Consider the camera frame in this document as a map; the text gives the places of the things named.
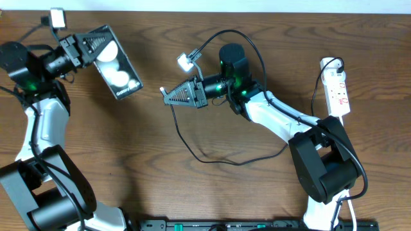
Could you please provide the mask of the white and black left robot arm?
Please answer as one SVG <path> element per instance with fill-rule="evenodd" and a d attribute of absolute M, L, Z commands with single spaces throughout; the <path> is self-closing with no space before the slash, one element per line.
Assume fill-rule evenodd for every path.
<path fill-rule="evenodd" d="M 28 118 L 15 161 L 1 168 L 1 185 L 29 230 L 129 230 L 123 210 L 99 202 L 64 150 L 71 101 L 62 83 L 95 65 L 122 99 L 143 86 L 109 26 L 59 40 L 57 47 L 1 46 L 1 67 Z"/>

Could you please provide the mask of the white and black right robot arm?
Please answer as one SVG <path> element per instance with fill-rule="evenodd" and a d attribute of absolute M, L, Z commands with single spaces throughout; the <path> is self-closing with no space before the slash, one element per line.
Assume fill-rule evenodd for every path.
<path fill-rule="evenodd" d="M 226 44 L 219 50 L 221 71 L 201 73 L 170 92 L 160 89 L 165 105 L 202 108 L 214 98 L 225 97 L 235 114 L 260 124 L 285 141 L 292 154 L 297 178 L 308 195 L 303 222 L 312 230 L 333 230 L 349 190 L 357 178 L 365 177 L 351 141 L 340 119 L 306 115 L 279 101 L 253 80 L 243 46 Z"/>

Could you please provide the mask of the black Samsung Galaxy smartphone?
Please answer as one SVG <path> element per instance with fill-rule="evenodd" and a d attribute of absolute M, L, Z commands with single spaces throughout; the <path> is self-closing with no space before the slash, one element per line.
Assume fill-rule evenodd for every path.
<path fill-rule="evenodd" d="M 142 89 L 143 83 L 112 28 L 104 25 L 90 33 L 108 33 L 112 36 L 110 42 L 95 59 L 94 65 L 113 96 L 117 100 L 122 100 Z"/>

